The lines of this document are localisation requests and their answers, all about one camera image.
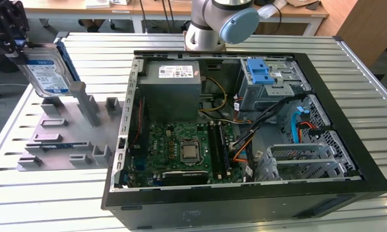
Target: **wooden desk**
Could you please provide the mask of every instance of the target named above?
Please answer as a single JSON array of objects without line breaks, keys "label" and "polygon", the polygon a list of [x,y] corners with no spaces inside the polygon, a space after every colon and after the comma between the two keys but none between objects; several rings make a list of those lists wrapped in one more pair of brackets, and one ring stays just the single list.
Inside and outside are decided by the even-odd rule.
[{"label": "wooden desk", "polygon": [[337,35],[371,67],[387,48],[387,0],[323,0],[329,17],[316,32]]},{"label": "wooden desk", "polygon": [[[150,20],[164,20],[164,11],[161,1],[153,0],[141,0],[142,1],[142,9],[145,13],[146,19]],[[177,2],[170,0],[172,12],[174,20],[189,20],[190,19],[190,3],[189,2]],[[165,0],[165,8],[168,19],[170,19],[169,5]],[[315,11],[305,9],[305,7],[293,7],[287,4],[281,9],[281,22],[283,23],[307,23],[308,26],[304,31],[304,35],[315,35],[319,25],[324,18],[328,17],[328,13],[325,9],[319,6]],[[142,33],[141,31],[141,7],[140,3],[134,1],[134,7],[132,11],[132,20],[134,26],[134,33]],[[262,19],[260,18],[260,22],[278,22],[278,14],[274,14],[270,18]]]},{"label": "wooden desk", "polygon": [[130,19],[134,0],[129,5],[85,9],[84,0],[21,0],[27,18]]}]

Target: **yellow wire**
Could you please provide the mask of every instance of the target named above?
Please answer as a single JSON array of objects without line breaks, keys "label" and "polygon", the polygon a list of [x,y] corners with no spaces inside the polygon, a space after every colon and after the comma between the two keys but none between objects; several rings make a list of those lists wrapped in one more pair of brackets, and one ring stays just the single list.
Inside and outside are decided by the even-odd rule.
[{"label": "yellow wire", "polygon": [[[236,120],[236,119],[233,119],[233,121],[234,121],[234,122],[242,122],[244,120]],[[248,123],[248,124],[252,124],[252,121],[250,121],[250,120],[246,120],[246,123]]]},{"label": "yellow wire", "polygon": [[214,110],[218,110],[226,103],[226,93],[225,93],[224,88],[221,87],[221,85],[210,77],[206,77],[206,79],[209,79],[217,85],[217,87],[220,88],[221,92],[224,93],[224,101],[221,102],[218,107],[214,107],[214,108],[210,108],[210,109],[198,109],[198,111],[214,111]]}]

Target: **black cable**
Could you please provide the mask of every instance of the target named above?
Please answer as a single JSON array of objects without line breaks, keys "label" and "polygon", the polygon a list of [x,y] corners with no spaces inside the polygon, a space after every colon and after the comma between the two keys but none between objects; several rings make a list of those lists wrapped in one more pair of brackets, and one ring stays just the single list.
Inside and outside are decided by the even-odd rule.
[{"label": "black cable", "polygon": [[280,101],[277,101],[273,105],[270,105],[262,112],[261,114],[256,117],[254,121],[250,124],[249,131],[248,133],[234,142],[232,145],[240,144],[258,129],[258,125],[265,122],[268,118],[274,116],[277,112],[280,111],[283,105],[293,100],[300,100],[307,96],[305,93],[296,94],[292,97],[285,97]]},{"label": "black cable", "polygon": [[[212,106],[212,108],[216,108],[216,106],[214,106],[214,101],[210,101],[210,106]],[[221,112],[218,111],[218,109],[216,110],[216,112],[217,112],[217,114],[220,115],[221,119],[226,119],[226,118],[224,117],[224,115],[221,114]]]},{"label": "black cable", "polygon": [[234,107],[233,107],[233,98],[229,98],[230,100],[228,101],[228,104],[229,104],[229,107],[232,108],[232,109],[234,109]]},{"label": "black cable", "polygon": [[276,7],[276,5],[269,2],[269,4],[276,8],[277,12],[278,12],[278,23],[277,23],[277,26],[276,26],[276,30],[274,32],[269,33],[268,35],[273,35],[277,33],[277,30],[278,30],[278,27],[281,26],[281,22],[283,22],[283,14],[281,14],[281,11],[278,10],[278,8]]},{"label": "black cable", "polygon": [[141,8],[141,14],[142,14],[142,21],[144,21],[144,32],[146,33],[148,32],[148,22],[146,22],[146,16],[144,14],[144,9],[142,9],[142,3],[141,3],[141,0],[138,0],[140,2],[140,8]]},{"label": "black cable", "polygon": [[168,33],[170,33],[169,19],[168,19],[168,14],[166,14],[166,8],[165,8],[165,2],[164,2],[164,0],[161,0],[161,6],[162,6],[162,12],[165,13],[165,18],[166,18]]},{"label": "black cable", "polygon": [[252,170],[252,176],[246,177],[246,182],[252,182],[254,180],[254,163],[253,163],[253,155],[252,155],[252,141],[249,142],[248,146],[245,147],[245,153],[246,153],[248,167]]},{"label": "black cable", "polygon": [[217,120],[221,120],[221,119],[224,119],[224,118],[216,118],[216,117],[213,117],[213,116],[210,116],[206,112],[204,112],[204,111],[200,111],[205,116],[208,116],[209,118],[212,118],[214,121],[217,121]]},{"label": "black cable", "polygon": [[172,18],[172,28],[174,28],[174,20],[173,20],[173,12],[172,12],[170,0],[168,0],[168,4],[169,4],[169,11],[170,11],[170,18]]}]

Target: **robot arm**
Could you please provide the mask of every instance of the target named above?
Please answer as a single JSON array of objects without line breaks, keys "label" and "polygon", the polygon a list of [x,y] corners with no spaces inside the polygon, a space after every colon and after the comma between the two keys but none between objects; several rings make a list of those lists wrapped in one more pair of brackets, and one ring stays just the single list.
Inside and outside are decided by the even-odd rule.
[{"label": "robot arm", "polygon": [[17,64],[41,97],[70,95],[70,83],[80,78],[62,41],[27,43],[27,30],[21,1],[0,0],[0,54]]},{"label": "robot arm", "polygon": [[258,15],[252,0],[192,1],[185,46],[194,51],[218,51],[224,42],[237,44],[254,32]]},{"label": "robot arm", "polygon": [[15,64],[25,64],[19,43],[25,42],[29,30],[21,1],[0,0],[0,54]]}]

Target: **slotted metal table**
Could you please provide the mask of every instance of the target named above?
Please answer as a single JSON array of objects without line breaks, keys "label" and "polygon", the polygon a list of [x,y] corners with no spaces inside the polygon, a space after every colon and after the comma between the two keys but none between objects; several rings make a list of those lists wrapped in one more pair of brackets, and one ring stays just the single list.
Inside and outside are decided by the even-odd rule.
[{"label": "slotted metal table", "polygon": [[[133,50],[182,50],[181,35],[70,33],[66,50],[96,100],[124,99]],[[331,37],[252,36],[228,51],[307,53],[387,178],[387,91],[343,42]],[[17,160],[42,113],[31,87],[0,134],[0,231],[126,231],[100,209],[105,169],[18,172]],[[387,231],[387,194],[323,218],[177,231]]]}]

